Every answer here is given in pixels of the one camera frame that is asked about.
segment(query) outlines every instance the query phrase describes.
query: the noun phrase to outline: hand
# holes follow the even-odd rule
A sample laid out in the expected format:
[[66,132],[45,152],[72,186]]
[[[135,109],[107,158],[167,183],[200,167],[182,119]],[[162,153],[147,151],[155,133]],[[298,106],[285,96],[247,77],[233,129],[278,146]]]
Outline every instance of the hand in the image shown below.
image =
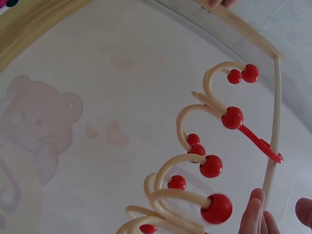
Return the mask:
[[263,190],[254,189],[250,195],[247,208],[240,222],[238,234],[280,234],[276,221],[274,220],[271,213],[267,211],[262,212],[263,202]]
[[216,8],[219,5],[224,5],[225,7],[230,7],[235,2],[237,2],[237,0],[208,0],[208,3],[212,8]]
[[299,199],[295,211],[299,221],[312,229],[312,200],[307,198]]

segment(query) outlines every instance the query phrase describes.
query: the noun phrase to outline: red wooden bead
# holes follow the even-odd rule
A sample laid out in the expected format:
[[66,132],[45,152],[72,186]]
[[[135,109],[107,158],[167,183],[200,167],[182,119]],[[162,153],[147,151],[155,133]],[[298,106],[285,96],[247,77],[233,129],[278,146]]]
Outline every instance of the red wooden bead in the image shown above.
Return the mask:
[[224,127],[228,129],[238,129],[244,122],[242,111],[233,106],[230,106],[227,110],[227,114],[221,118]]
[[239,70],[233,69],[228,74],[228,81],[231,84],[239,84],[242,81],[242,74]]
[[153,234],[157,231],[157,227],[149,224],[144,224],[140,226],[140,230],[144,234]]
[[231,201],[222,194],[212,194],[208,197],[211,205],[208,209],[201,208],[201,216],[210,224],[220,224],[228,220],[233,211]]
[[186,181],[182,176],[174,175],[171,177],[171,181],[167,186],[169,189],[179,189],[184,191],[186,188]]
[[223,169],[222,160],[216,155],[208,155],[206,159],[207,162],[199,166],[200,172],[207,178],[218,177]]
[[0,9],[6,5],[7,0],[0,0]]
[[201,145],[193,145],[192,149],[189,152],[187,152],[187,153],[205,156],[206,155],[206,150]]
[[189,143],[191,146],[193,145],[199,145],[200,144],[200,139],[199,136],[197,136],[194,133],[191,133],[187,136],[186,138],[187,143]]
[[242,77],[247,83],[255,83],[259,75],[260,72],[258,68],[252,64],[247,64],[246,69],[242,71]]

